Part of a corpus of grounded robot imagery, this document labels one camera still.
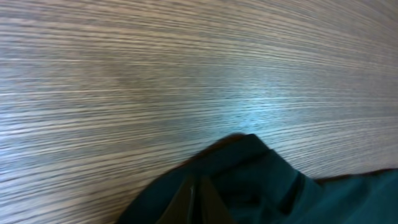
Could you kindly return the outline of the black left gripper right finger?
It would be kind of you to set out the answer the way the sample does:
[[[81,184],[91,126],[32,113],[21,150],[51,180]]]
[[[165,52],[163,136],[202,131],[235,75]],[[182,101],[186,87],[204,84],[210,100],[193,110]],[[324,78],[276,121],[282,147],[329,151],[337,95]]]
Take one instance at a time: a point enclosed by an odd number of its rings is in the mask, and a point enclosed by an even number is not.
[[[200,180],[202,224],[236,224],[208,177]]]

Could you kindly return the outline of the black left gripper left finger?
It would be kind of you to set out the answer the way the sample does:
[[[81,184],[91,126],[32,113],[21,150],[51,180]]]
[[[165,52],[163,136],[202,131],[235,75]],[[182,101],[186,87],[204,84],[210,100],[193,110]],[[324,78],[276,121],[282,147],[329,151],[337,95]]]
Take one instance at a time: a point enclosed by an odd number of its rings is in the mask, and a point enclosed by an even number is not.
[[[195,178],[187,177],[156,224],[192,224]]]

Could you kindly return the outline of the black polo shirt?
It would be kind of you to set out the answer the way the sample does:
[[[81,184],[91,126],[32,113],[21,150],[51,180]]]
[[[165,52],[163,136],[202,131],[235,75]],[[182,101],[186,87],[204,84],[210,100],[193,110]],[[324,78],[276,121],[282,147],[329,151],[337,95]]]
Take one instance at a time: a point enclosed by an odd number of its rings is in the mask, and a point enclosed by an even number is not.
[[[187,177],[195,178],[192,223],[202,223],[208,177],[236,223],[396,223],[397,170],[312,179],[254,134],[228,136],[152,181],[119,223],[156,223]]]

